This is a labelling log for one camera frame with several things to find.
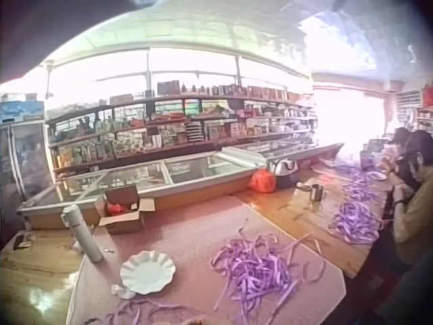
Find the red plastic bag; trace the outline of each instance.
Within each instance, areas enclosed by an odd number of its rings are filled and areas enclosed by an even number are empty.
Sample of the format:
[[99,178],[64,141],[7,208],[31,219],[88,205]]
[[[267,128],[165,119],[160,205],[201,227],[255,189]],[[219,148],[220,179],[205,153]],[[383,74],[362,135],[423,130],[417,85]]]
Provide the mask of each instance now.
[[250,187],[260,193],[271,193],[275,191],[276,185],[277,178],[275,174],[267,171],[265,168],[255,172],[250,180]]

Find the refrigerator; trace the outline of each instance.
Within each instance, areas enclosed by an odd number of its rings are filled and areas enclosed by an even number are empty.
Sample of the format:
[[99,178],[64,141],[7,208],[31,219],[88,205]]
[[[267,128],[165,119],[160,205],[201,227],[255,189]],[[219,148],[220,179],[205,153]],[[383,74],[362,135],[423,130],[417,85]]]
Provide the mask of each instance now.
[[1,130],[1,224],[3,246],[24,227],[21,203],[53,184],[43,120],[10,123]]

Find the cardboard box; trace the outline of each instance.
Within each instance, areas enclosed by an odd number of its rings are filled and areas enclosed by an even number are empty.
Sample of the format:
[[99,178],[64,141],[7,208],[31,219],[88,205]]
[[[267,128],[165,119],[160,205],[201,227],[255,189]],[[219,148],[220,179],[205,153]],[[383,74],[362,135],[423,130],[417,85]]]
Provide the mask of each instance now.
[[[120,204],[128,211],[115,216],[108,214],[107,205]],[[110,235],[136,232],[144,227],[144,213],[155,211],[153,198],[140,198],[136,186],[107,190],[95,202],[101,220],[99,227],[106,227]]]

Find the stainless steel mug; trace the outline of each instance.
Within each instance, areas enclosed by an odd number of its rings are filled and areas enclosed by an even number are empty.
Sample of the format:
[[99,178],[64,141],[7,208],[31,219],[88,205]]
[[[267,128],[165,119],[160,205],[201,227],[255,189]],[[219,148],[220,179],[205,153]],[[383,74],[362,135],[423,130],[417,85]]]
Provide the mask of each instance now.
[[310,200],[313,202],[321,202],[326,197],[325,189],[322,185],[313,184],[311,186]]

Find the ceiling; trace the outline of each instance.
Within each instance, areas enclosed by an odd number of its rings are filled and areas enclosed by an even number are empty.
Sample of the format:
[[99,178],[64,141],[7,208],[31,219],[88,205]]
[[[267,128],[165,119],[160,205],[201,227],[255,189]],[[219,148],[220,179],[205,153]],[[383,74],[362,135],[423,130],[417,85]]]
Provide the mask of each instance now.
[[[198,44],[250,53],[305,74],[408,81],[433,72],[431,36],[408,2],[164,0],[97,25],[45,57],[61,63],[151,44]],[[336,3],[342,3],[339,12],[332,11]]]

